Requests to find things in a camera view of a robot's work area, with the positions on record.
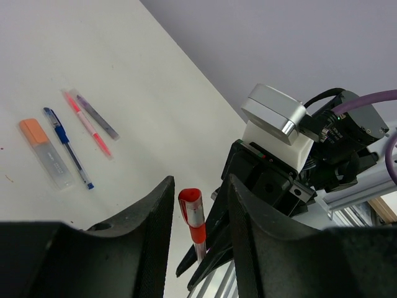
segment table surface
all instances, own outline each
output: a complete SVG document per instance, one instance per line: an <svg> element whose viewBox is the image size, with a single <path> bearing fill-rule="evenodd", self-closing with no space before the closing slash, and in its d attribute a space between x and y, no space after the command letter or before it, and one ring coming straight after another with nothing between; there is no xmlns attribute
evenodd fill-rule
<svg viewBox="0 0 397 298"><path fill-rule="evenodd" d="M88 228L144 197L167 175L176 193L198 187L206 213L230 145L244 122L138 0L1 1L0 220L61 220ZM120 134L108 160L61 96L76 88ZM62 121L95 188L88 191L42 113ZM36 118L72 172L56 190L18 129ZM176 279L191 245L174 208L165 297L186 297L192 269Z"/></svg>

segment pink gel pen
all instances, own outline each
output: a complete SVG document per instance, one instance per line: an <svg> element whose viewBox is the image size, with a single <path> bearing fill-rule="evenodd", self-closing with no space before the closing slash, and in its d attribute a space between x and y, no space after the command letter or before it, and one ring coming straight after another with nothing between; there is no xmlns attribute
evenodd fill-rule
<svg viewBox="0 0 397 298"><path fill-rule="evenodd" d="M88 121L87 117L83 114L83 112L81 112L81 109L77 105L76 101L74 101L73 97L68 92L64 91L63 94L65 95L65 97L69 101L69 103L70 103L71 107L73 108L73 110L76 112L76 114L79 117L81 123L83 123L83 125L85 126L87 131L92 135L94 140L97 142L99 148L106 154L107 157L111 158L112 154L111 154L109 148L107 148L105 142L99 136L99 134L96 132L95 128L92 126L90 121Z"/></svg>

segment blue pen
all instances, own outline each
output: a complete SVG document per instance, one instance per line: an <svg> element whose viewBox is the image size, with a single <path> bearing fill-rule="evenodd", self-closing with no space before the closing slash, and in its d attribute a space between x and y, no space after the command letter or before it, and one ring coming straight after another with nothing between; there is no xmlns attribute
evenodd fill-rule
<svg viewBox="0 0 397 298"><path fill-rule="evenodd" d="M50 119L50 122L55 130L56 135L60 139L61 143L66 147L68 153L70 154L70 157L72 157L72 160L73 160L74 164L76 165L77 170L79 171L81 179L83 179L83 182L88 187L88 189L94 188L94 185L92 184L91 180L88 178L87 173L81 166L81 163L79 162L76 154L74 153L72 147L70 146L69 139L66 136L66 132L65 132L60 120L55 115L54 111L51 110L49 107L45 107L43 110L44 110L45 114L47 115L47 117Z"/></svg>

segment purple pen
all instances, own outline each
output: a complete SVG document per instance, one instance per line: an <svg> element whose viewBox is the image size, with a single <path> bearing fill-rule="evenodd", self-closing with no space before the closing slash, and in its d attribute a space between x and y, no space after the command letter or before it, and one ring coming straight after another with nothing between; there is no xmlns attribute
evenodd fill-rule
<svg viewBox="0 0 397 298"><path fill-rule="evenodd" d="M83 107L84 110L87 111L88 114L110 135L110 137L114 140L118 140L120 136L118 133L106 122L105 119L102 118L101 115L83 98L81 95L76 96L77 101Z"/></svg>

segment highlighter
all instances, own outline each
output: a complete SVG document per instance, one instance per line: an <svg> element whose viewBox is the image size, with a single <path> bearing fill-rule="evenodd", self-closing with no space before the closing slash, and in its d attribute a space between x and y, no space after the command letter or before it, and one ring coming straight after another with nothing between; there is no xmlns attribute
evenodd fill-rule
<svg viewBox="0 0 397 298"><path fill-rule="evenodd" d="M60 189L73 185L74 179L69 169L58 152L56 152L37 120L22 120L19 122L19 127L55 184Z"/></svg>

